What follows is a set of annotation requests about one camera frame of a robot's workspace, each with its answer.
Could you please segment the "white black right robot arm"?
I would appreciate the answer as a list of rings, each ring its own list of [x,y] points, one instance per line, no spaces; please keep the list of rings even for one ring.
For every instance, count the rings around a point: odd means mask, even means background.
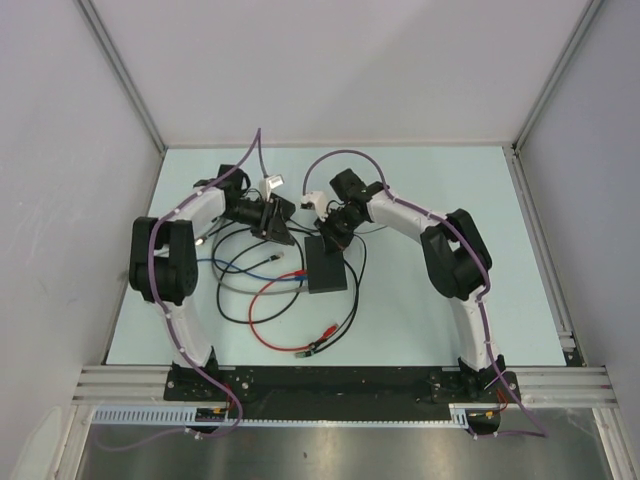
[[[399,232],[420,244],[428,278],[450,301],[461,345],[461,388],[473,401],[484,401],[505,371],[491,333],[485,297],[491,289],[492,259],[471,215],[457,209],[438,214],[395,195],[377,181],[365,184],[352,170],[330,185],[342,205],[331,209],[322,191],[303,191],[301,204],[317,215],[326,252],[343,251],[363,223]]]

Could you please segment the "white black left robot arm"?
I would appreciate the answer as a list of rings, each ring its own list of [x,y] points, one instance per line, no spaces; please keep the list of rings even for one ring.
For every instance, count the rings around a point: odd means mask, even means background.
[[[207,366],[214,359],[214,347],[192,299],[199,276],[197,236],[215,220],[225,219],[247,226],[261,241],[292,246],[286,221],[295,205],[275,193],[283,184],[280,174],[266,176],[258,184],[258,197],[251,199],[246,173],[222,165],[217,177],[195,183],[190,195],[164,217],[139,217],[133,223],[129,284],[162,314],[176,362],[196,366],[185,385],[199,399],[219,392],[221,376]]]

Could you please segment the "black cable teal boot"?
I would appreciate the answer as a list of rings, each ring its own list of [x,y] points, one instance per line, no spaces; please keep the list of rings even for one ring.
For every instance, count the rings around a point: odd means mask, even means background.
[[[239,260],[227,261],[215,258],[212,260],[212,264],[217,267],[222,273],[228,275],[252,275],[253,272],[258,268],[266,266],[270,263],[277,262],[283,257],[283,252],[277,252],[247,262],[240,262]]]

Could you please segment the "black network switch box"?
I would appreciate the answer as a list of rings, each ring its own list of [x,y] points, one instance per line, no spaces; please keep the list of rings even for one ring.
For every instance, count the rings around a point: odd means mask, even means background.
[[[333,293],[347,289],[344,255],[326,253],[321,237],[304,239],[307,286],[310,294]]]

